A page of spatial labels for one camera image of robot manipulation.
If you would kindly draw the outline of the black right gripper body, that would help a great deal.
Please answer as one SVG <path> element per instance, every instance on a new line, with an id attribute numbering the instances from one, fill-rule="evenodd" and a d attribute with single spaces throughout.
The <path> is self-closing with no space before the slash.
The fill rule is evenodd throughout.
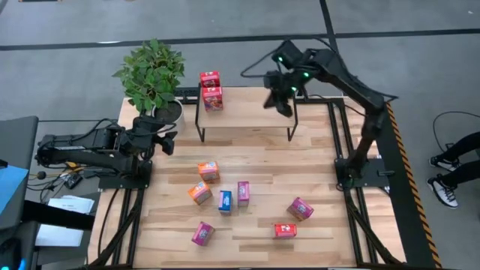
<path id="1" fill-rule="evenodd" d="M 263 83 L 266 89 L 273 90 L 277 95 L 278 101 L 288 101 L 297 91 L 293 79 L 289 73 L 281 73 L 278 70 L 270 70 L 263 77 Z"/>

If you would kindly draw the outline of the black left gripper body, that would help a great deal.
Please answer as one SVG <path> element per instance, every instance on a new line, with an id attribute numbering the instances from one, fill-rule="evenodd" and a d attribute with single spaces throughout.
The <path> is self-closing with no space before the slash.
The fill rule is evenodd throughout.
<path id="1" fill-rule="evenodd" d="M 159 131 L 165 124 L 156 118 L 141 115 L 133 120 L 133 127 L 130 130 L 130 137 L 135 146 L 139 146 L 141 158 L 152 158 L 155 153 L 155 146 L 163 142 Z"/>

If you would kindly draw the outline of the orange Frosted Mini-Wheats cereal box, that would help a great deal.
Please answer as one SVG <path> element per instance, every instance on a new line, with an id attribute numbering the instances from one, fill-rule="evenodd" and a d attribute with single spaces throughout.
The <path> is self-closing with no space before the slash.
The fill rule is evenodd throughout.
<path id="1" fill-rule="evenodd" d="M 197 205 L 201 205 L 212 197 L 212 191 L 204 181 L 200 181 L 194 187 L 190 188 L 188 194 Z"/>
<path id="2" fill-rule="evenodd" d="M 216 161 L 199 163 L 197 169 L 204 182 L 215 182 L 220 179 L 220 170 Z"/>

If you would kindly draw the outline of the red Froot Loops cereal box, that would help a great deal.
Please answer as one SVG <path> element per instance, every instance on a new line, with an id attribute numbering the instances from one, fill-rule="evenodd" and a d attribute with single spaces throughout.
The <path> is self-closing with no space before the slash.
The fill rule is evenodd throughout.
<path id="1" fill-rule="evenodd" d="M 275 239 L 291 239 L 297 235 L 297 226 L 294 223 L 276 223 L 274 225 Z"/>
<path id="2" fill-rule="evenodd" d="M 201 72 L 199 74 L 199 82 L 200 82 L 200 85 L 205 88 L 220 87 L 221 86 L 220 73 L 216 70 Z"/>
<path id="3" fill-rule="evenodd" d="M 224 108 L 221 87 L 202 88 L 202 100 L 207 112 L 220 111 Z"/>

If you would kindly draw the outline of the pink Raisin Bran cereal box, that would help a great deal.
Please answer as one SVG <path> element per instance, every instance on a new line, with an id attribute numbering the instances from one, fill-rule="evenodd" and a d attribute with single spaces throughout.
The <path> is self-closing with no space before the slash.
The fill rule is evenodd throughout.
<path id="1" fill-rule="evenodd" d="M 238 206 L 248 206 L 250 202 L 250 183 L 248 181 L 240 181 L 237 191 Z"/>
<path id="2" fill-rule="evenodd" d="M 210 224 L 201 221 L 192 236 L 191 241 L 199 246 L 206 246 L 215 232 L 215 228 Z"/>
<path id="3" fill-rule="evenodd" d="M 287 211 L 298 221 L 304 221 L 314 213 L 314 209 L 300 197 L 293 200 Z"/>

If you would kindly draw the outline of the wooden shelf with black legs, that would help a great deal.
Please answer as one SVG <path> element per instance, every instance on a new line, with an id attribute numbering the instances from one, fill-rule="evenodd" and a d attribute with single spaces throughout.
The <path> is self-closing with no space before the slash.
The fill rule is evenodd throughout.
<path id="1" fill-rule="evenodd" d="M 285 128 L 291 140 L 298 126 L 295 100 L 289 100 L 292 117 L 281 115 L 275 108 L 264 109 L 263 104 L 270 91 L 263 87 L 221 87 L 223 109 L 207 112 L 199 89 L 195 126 L 201 142 L 205 141 L 207 128 Z"/>

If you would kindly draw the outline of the blue Frosted Flakes cereal box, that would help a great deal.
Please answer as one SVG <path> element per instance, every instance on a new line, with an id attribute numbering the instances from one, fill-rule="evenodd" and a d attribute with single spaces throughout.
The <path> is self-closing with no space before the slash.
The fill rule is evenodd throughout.
<path id="1" fill-rule="evenodd" d="M 218 211 L 222 215 L 231 215 L 232 202 L 232 192 L 229 190 L 221 190 L 219 196 Z"/>

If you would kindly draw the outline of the black keyboard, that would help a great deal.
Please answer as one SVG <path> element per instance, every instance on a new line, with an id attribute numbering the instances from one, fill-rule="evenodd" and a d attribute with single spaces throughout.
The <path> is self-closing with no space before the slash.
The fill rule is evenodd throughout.
<path id="1" fill-rule="evenodd" d="M 174 91 L 177 101 L 184 105 L 197 104 L 200 90 L 197 87 L 180 87 Z"/>

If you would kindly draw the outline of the green plant in white pot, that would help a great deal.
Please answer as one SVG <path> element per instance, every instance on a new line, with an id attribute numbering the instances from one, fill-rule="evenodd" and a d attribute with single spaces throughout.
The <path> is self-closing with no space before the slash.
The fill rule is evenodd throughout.
<path id="1" fill-rule="evenodd" d="M 113 76 L 120 79 L 129 104 L 141 115 L 151 116 L 165 126 L 185 130 L 184 108 L 174 91 L 184 76 L 185 59 L 169 45 L 152 39 L 130 51 Z"/>

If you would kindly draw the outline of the small black device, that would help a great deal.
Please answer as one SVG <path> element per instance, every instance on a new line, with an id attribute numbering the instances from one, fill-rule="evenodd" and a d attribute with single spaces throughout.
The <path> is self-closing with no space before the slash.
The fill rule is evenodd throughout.
<path id="1" fill-rule="evenodd" d="M 81 181 L 83 180 L 83 177 L 78 174 L 78 173 L 74 173 L 74 174 L 68 174 L 64 177 L 64 186 L 67 188 L 67 189 L 74 189 Z"/>

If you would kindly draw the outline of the white papers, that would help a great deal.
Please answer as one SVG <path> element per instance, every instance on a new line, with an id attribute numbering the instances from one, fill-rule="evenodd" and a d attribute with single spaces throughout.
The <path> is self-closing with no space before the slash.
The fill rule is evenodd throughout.
<path id="1" fill-rule="evenodd" d="M 93 199 L 65 195 L 61 198 L 51 198 L 48 206 L 80 214 L 89 214 L 94 202 Z M 38 247 L 79 247 L 82 237 L 83 231 L 80 229 L 41 224 L 35 245 Z"/>

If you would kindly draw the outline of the black bar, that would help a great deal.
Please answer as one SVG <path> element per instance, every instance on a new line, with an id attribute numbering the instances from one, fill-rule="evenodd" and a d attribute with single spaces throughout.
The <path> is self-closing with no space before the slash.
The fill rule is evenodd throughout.
<path id="1" fill-rule="evenodd" d="M 35 221 L 39 224 L 67 227 L 75 230 L 91 230 L 95 217 L 25 200 L 22 221 Z"/>

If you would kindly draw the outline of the dark grey monitor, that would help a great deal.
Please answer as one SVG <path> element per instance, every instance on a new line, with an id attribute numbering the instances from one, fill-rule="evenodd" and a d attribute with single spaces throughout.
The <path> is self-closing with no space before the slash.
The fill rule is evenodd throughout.
<path id="1" fill-rule="evenodd" d="M 22 180 L 16 180 L 15 191 L 3 199 L 0 195 L 0 230 L 15 227 L 21 221 L 37 129 L 37 116 L 0 121 L 0 160 L 9 167 L 25 170 Z"/>

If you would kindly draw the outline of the black panel with hazard stripes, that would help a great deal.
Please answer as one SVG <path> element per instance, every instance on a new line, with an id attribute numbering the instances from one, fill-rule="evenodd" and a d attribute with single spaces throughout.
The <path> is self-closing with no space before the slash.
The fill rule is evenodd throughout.
<path id="1" fill-rule="evenodd" d="M 410 266 L 441 269 L 443 264 L 428 223 L 419 182 L 414 178 L 390 103 L 385 105 L 385 121 L 376 147 L 384 167 L 391 172 L 389 199 L 398 234 L 395 240 L 387 242 L 387 247 Z"/>

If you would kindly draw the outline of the person's shoe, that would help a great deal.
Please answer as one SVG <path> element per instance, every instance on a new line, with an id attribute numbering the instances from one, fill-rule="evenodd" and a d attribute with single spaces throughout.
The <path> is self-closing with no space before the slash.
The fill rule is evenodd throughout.
<path id="1" fill-rule="evenodd" d="M 446 207 L 456 209 L 458 201 L 455 196 L 455 189 L 444 185 L 437 177 L 427 180 L 427 184 L 435 197 Z"/>
<path id="2" fill-rule="evenodd" d="M 439 167 L 449 172 L 453 172 L 458 167 L 461 166 L 461 163 L 459 160 L 449 161 L 444 158 L 441 158 L 439 155 L 431 157 L 429 159 L 429 164 L 432 167 Z"/>

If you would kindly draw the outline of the person's leg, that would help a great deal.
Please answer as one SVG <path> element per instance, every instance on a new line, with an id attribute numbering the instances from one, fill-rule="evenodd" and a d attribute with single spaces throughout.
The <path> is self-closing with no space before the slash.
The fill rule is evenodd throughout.
<path id="1" fill-rule="evenodd" d="M 480 132 L 471 133 L 448 148 L 439 157 L 447 161 L 456 161 L 461 155 L 480 149 Z"/>
<path id="2" fill-rule="evenodd" d="M 459 166 L 455 171 L 443 175 L 440 181 L 450 188 L 456 188 L 459 184 L 475 179 L 480 179 L 480 160 Z"/>

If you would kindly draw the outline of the black metal table frame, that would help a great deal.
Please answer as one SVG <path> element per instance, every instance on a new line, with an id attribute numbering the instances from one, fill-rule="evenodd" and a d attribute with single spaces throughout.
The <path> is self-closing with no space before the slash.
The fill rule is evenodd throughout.
<path id="1" fill-rule="evenodd" d="M 180 268 L 353 267 L 344 195 L 335 187 L 334 160 L 342 138 L 340 99 L 300 100 L 292 140 L 282 128 L 215 128 L 201 142 L 196 104 L 184 107 L 186 128 L 175 151 L 157 149 L 150 185 L 100 195 L 80 270 Z M 199 163 L 216 161 L 220 179 L 205 182 L 212 197 L 197 205 L 188 190 L 203 181 Z M 250 183 L 248 206 L 238 206 L 238 183 Z M 220 191 L 232 192 L 231 215 L 218 211 Z M 313 209 L 299 221 L 287 208 L 296 197 Z M 215 228 L 206 246 L 191 239 L 203 221 Z M 294 238 L 274 238 L 275 224 L 295 224 Z"/>

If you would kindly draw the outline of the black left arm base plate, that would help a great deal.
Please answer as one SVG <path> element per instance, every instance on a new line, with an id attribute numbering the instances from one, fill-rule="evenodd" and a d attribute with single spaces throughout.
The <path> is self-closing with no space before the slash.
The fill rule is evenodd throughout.
<path id="1" fill-rule="evenodd" d="M 115 175 L 102 175 L 99 177 L 98 187 L 105 189 L 143 189 L 148 188 L 152 176 L 153 163 L 141 161 L 139 165 L 129 171 Z"/>

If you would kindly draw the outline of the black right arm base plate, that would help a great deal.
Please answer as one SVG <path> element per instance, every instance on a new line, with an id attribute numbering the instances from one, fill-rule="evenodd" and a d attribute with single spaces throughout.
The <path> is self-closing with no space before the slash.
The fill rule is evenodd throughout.
<path id="1" fill-rule="evenodd" d="M 349 176 L 345 169 L 347 159 L 336 159 L 334 161 L 335 171 L 337 175 L 337 183 L 343 190 L 351 188 L 363 187 L 380 187 L 389 186 L 389 176 L 393 176 L 393 170 L 385 168 L 383 159 L 368 159 L 365 166 L 361 169 L 360 176 Z"/>

